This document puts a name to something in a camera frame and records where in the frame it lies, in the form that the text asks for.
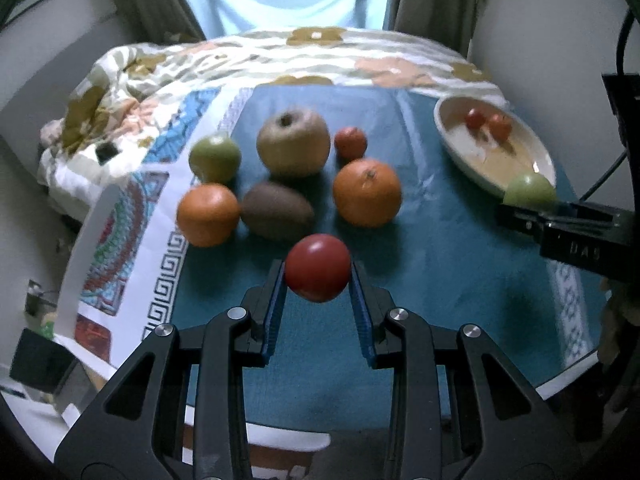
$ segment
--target orange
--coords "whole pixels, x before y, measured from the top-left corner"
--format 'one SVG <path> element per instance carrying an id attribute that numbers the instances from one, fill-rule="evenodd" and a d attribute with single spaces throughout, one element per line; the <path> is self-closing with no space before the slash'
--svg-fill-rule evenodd
<path id="1" fill-rule="evenodd" d="M 180 200 L 176 223 L 191 245 L 213 247 L 231 236 L 239 218 L 240 206 L 229 188 L 201 184 Z"/>
<path id="2" fill-rule="evenodd" d="M 350 224 L 383 226 L 400 210 L 400 179 L 384 162 L 373 158 L 354 160 L 335 177 L 334 202 L 340 216 Z"/>
<path id="3" fill-rule="evenodd" d="M 367 151 L 367 136 L 355 126 L 338 130 L 334 137 L 335 151 L 343 160 L 362 158 Z"/>

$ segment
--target tomato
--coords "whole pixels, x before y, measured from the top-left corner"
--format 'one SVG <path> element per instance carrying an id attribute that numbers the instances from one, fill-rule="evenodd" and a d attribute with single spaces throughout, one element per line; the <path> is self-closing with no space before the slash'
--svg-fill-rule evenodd
<path id="1" fill-rule="evenodd" d="M 504 193 L 503 204 L 533 209 L 553 211 L 558 196 L 556 189 L 539 173 L 523 173 L 514 178 Z"/>
<path id="2" fill-rule="evenodd" d="M 362 158 L 367 151 L 367 136 L 355 126 L 338 130 L 334 137 L 335 151 L 343 160 Z"/>
<path id="3" fill-rule="evenodd" d="M 331 235 L 302 238 L 284 262 L 284 279 L 297 295 L 315 303 L 338 296 L 351 277 L 347 246 Z"/>
<path id="4" fill-rule="evenodd" d="M 477 108 L 471 108 L 469 113 L 465 116 L 466 127 L 470 130 L 479 130 L 485 122 L 486 117 Z"/>
<path id="5" fill-rule="evenodd" d="M 511 135 L 513 126 L 511 125 L 511 118 L 503 114 L 495 114 L 489 117 L 486 122 L 489 128 L 491 136 L 500 143 L 506 142 Z"/>

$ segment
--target kiwi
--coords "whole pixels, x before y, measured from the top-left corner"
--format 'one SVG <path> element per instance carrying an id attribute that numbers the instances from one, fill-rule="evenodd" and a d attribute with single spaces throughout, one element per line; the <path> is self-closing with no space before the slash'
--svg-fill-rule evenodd
<path id="1" fill-rule="evenodd" d="M 274 182 L 260 182 L 242 199 L 240 218 L 254 234 L 297 242 L 310 233 L 315 214 L 297 191 Z"/>

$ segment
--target small red fruit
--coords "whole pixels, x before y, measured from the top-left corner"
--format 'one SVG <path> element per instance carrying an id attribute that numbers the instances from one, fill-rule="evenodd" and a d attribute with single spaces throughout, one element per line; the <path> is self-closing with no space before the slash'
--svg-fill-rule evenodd
<path id="1" fill-rule="evenodd" d="M 338 296 L 351 277 L 347 246 L 331 235 L 302 238 L 284 262 L 284 279 L 297 295 L 315 303 Z"/>
<path id="2" fill-rule="evenodd" d="M 335 151 L 346 161 L 362 158 L 367 151 L 367 136 L 355 126 L 347 126 L 337 131 L 334 137 Z"/>
<path id="3" fill-rule="evenodd" d="M 504 114 L 492 115 L 486 122 L 486 126 L 489 128 L 491 136 L 500 143 L 506 142 L 511 135 L 511 130 L 513 130 L 511 118 Z"/>
<path id="4" fill-rule="evenodd" d="M 486 122 L 486 117 L 477 108 L 471 108 L 465 116 L 466 127 L 470 130 L 479 130 Z"/>

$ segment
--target bed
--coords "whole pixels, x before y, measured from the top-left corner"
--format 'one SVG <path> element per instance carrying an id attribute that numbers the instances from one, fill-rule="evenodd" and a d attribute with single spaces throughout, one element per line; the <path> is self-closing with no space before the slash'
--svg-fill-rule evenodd
<path id="1" fill-rule="evenodd" d="M 489 76 L 439 43 L 340 27 L 254 30 L 201 43 L 140 43 L 98 59 L 46 124 L 39 181 L 55 206 L 83 221 L 109 184 L 124 186 L 196 90 L 260 85 L 409 88 L 466 94 L 507 107 Z"/>

